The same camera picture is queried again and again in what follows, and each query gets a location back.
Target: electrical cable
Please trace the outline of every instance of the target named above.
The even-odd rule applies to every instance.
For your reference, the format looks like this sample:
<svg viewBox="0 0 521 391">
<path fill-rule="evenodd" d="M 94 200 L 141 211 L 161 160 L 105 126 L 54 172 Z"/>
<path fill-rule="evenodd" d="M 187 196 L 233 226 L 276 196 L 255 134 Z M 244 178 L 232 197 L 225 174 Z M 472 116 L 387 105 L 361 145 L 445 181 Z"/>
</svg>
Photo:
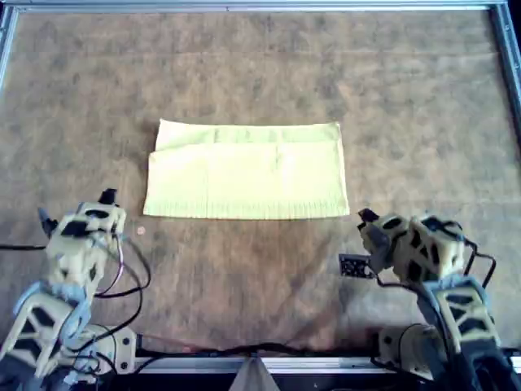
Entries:
<svg viewBox="0 0 521 391">
<path fill-rule="evenodd" d="M 118 283 L 118 281 L 121 278 L 121 275 L 123 274 L 123 269 L 125 267 L 125 262 L 124 262 L 124 258 L 123 258 L 123 250 L 121 248 L 121 242 L 120 242 L 119 236 L 114 235 L 114 238 L 115 238 L 116 244 L 117 244 L 118 263 L 119 263 L 118 270 L 117 270 L 116 276 L 114 277 L 114 279 L 112 280 L 112 282 L 108 286 L 108 288 L 103 289 L 101 292 L 96 292 L 96 294 L 94 295 L 95 297 L 103 297 L 103 295 L 105 293 L 110 291 Z"/>
<path fill-rule="evenodd" d="M 449 220 L 447 222 L 442 223 L 440 229 L 446 235 L 450 236 L 453 239 L 456 239 L 456 240 L 459 240 L 459 241 L 463 240 L 463 243 L 465 244 L 465 246 L 466 247 L 470 247 L 472 249 L 471 256 L 469 257 L 469 260 L 468 260 L 468 262 L 466 264 L 466 268 L 463 271 L 464 275 L 468 275 L 471 272 L 471 268 L 472 268 L 472 265 L 474 264 L 474 260 L 475 260 L 476 257 L 478 257 L 478 258 L 485 258 L 485 259 L 489 259 L 490 260 L 491 266 L 488 269 L 488 273 L 485 276 L 483 282 L 481 283 L 481 286 L 483 287 L 483 289 L 485 289 L 487 287 L 488 283 L 490 282 L 490 279 L 492 278 L 492 276 L 494 274 L 494 270 L 496 269 L 496 264 L 497 264 L 496 259 L 493 256 L 491 256 L 491 255 L 480 253 L 478 251 L 478 245 L 475 242 L 469 240 L 463 234 L 456 234 L 456 233 L 454 233 L 452 231 L 447 230 L 447 228 L 446 228 L 447 226 L 458 226 L 459 229 L 461 231 L 463 231 L 462 226 L 458 222 L 453 222 L 452 220 Z"/>
<path fill-rule="evenodd" d="M 32 246 L 25 244 L 0 244 L 0 251 L 41 251 L 45 250 L 47 246 Z"/>
<path fill-rule="evenodd" d="M 497 264 L 496 259 L 491 255 L 480 253 L 478 251 L 478 245 L 476 243 L 470 241 L 467 238 L 465 238 L 465 245 L 472 248 L 471 257 L 469 258 L 469 261 L 466 264 L 466 268 L 465 268 L 465 272 L 464 272 L 465 275 L 468 275 L 469 272 L 471 271 L 472 264 L 474 263 L 474 260 L 476 257 L 489 259 L 491 262 L 491 266 L 488 269 L 488 273 L 485 276 L 485 278 L 481 284 L 481 286 L 485 289 L 494 274 L 494 270 L 496 269 L 496 264 Z"/>
<path fill-rule="evenodd" d="M 441 340 L 443 341 L 445 354 L 447 355 L 447 362 L 450 365 L 451 354 L 450 354 L 450 349 L 449 349 L 449 343 L 447 341 L 447 334 L 445 332 L 444 325 L 443 325 L 443 319 L 441 318 L 440 312 L 436 310 L 435 306 L 431 303 L 429 298 L 423 292 L 420 292 L 418 289 L 413 288 L 412 286 L 404 285 L 403 283 L 384 283 L 376 273 L 374 273 L 374 276 L 376 278 L 376 283 L 381 288 L 403 288 L 409 292 L 415 293 L 416 296 L 420 297 L 427 305 L 429 305 L 431 307 L 432 312 L 436 316 L 436 321 L 439 324 L 439 327 L 437 327 L 437 329 L 440 330 Z"/>
<path fill-rule="evenodd" d="M 102 244 L 100 244 L 100 246 L 102 248 L 104 248 L 111 257 L 115 257 L 114 254 L 112 254 L 110 252 L 110 250 L 106 246 L 104 246 Z M 83 349 L 85 349 L 88 346 L 91 346 L 95 342 L 97 342 L 99 340 L 102 340 L 104 338 L 107 338 L 109 336 L 112 336 L 113 334 L 117 333 L 119 330 L 122 330 L 123 328 L 127 327 L 128 325 L 130 325 L 139 316 L 139 314 L 141 313 L 142 304 L 143 304 L 143 292 L 142 291 L 143 291 L 144 288 L 146 288 L 146 287 L 148 287 L 150 285 L 150 282 L 151 282 L 151 272 L 150 272 L 150 270 L 151 269 L 150 269 L 150 266 L 148 265 L 148 262 L 147 262 L 146 258 L 139 251 L 138 247 L 134 243 L 132 243 L 131 247 L 133 248 L 134 251 L 137 250 L 137 252 L 139 252 L 139 254 L 138 254 L 139 260 L 142 262 L 143 266 L 145 267 L 145 269 L 147 271 L 147 277 L 148 277 L 147 283 L 144 286 L 142 286 L 141 282 L 139 281 L 138 274 L 131 267 L 126 265 L 125 269 L 127 270 L 127 272 L 129 272 L 129 275 L 132 277 L 132 279 L 136 283 L 136 288 L 130 289 L 129 291 L 121 292 L 121 293 L 115 294 L 115 295 L 106 295 L 104 298 L 108 298 L 108 297 L 122 297 L 122 296 L 127 296 L 127 295 L 129 295 L 131 293 L 134 293 L 134 292 L 138 292 L 139 293 L 139 295 L 138 295 L 138 300 L 139 300 L 138 308 L 136 309 L 136 311 L 134 312 L 134 314 L 130 318 L 125 320 L 119 326 L 116 326 L 116 327 L 108 330 L 107 332 L 104 332 L 103 334 L 100 334 L 99 336 L 96 336 L 95 338 L 92 338 L 91 340 L 88 340 L 86 343 L 84 343 L 82 346 L 80 346 L 77 349 L 71 349 L 72 352 L 74 352 L 74 353 L 81 352 Z"/>
<path fill-rule="evenodd" d="M 99 294 L 94 295 L 94 297 L 96 297 L 98 299 L 112 299 L 112 298 L 115 298 L 115 297 L 125 297 L 125 296 L 131 295 L 131 294 L 133 294 L 135 292 L 142 291 L 143 289 L 147 289 L 150 286 L 151 280 L 152 280 L 152 272 L 151 272 L 151 268 L 150 268 L 150 265 L 148 264 L 147 259 L 145 258 L 145 256 L 143 255 L 143 253 L 141 252 L 139 247 L 131 239 L 126 239 L 126 242 L 132 248 L 134 253 L 138 256 L 138 260 L 141 262 L 143 268 L 145 269 L 145 272 L 147 273 L 147 281 L 143 285 L 136 286 L 135 288 L 131 288 L 131 289 L 127 290 L 127 291 L 118 292 L 118 293 L 111 293 L 109 295 L 99 293 Z M 108 252 L 108 253 L 109 253 L 109 255 L 112 258 L 114 258 L 114 255 L 112 253 L 110 253 L 110 252 Z M 131 267 L 129 267 L 128 264 L 125 264 L 125 269 L 131 275 L 132 275 L 132 273 L 134 273 L 134 275 L 137 278 L 137 274 L 135 273 L 135 271 L 132 270 Z"/>
<path fill-rule="evenodd" d="M 403 339 L 404 335 L 406 334 L 406 332 L 408 330 L 410 330 L 411 328 L 413 328 L 414 326 L 422 326 L 421 323 L 413 323 L 411 325 L 409 325 L 408 327 L 405 328 L 405 330 L 403 332 L 401 332 L 400 334 L 400 338 L 398 338 L 398 361 L 400 363 L 400 369 L 404 369 L 403 368 L 403 360 L 401 359 L 401 340 Z"/>
<path fill-rule="evenodd" d="M 108 364 L 108 366 L 111 368 L 111 371 L 114 372 L 114 375 L 118 375 L 116 365 L 114 365 L 109 357 L 103 353 L 96 353 L 96 355 Z"/>
<path fill-rule="evenodd" d="M 70 359 L 73 359 L 74 360 L 74 364 L 71 365 L 71 367 L 75 368 L 74 365 L 76 365 L 76 361 L 77 360 L 94 360 L 96 362 L 96 368 L 93 369 L 92 371 L 93 372 L 97 372 L 99 370 L 99 366 L 101 365 L 100 362 L 99 362 L 99 359 L 94 357 L 94 356 L 87 356 L 87 355 L 82 355 L 82 354 L 78 354 L 77 356 L 67 356 L 67 355 L 64 355 L 65 358 L 70 358 Z"/>
</svg>

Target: yellow towel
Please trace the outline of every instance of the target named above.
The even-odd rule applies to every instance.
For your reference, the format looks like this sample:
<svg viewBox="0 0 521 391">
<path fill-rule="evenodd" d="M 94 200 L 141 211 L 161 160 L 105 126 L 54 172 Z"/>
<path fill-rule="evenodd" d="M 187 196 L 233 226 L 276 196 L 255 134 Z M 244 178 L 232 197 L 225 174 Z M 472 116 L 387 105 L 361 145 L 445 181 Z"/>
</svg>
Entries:
<svg viewBox="0 0 521 391">
<path fill-rule="evenodd" d="M 292 219 L 349 213 L 339 125 L 161 120 L 148 160 L 151 216 Z"/>
</svg>

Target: light green cloth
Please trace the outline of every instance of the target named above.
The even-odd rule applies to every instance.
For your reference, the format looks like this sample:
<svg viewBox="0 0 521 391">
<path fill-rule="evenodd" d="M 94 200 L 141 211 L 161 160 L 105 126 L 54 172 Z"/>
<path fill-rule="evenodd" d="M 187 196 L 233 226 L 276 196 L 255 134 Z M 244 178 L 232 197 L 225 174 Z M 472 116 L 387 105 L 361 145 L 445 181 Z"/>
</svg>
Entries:
<svg viewBox="0 0 521 391">
<path fill-rule="evenodd" d="M 161 120 L 144 214 L 293 219 L 349 213 L 339 125 Z"/>
</svg>

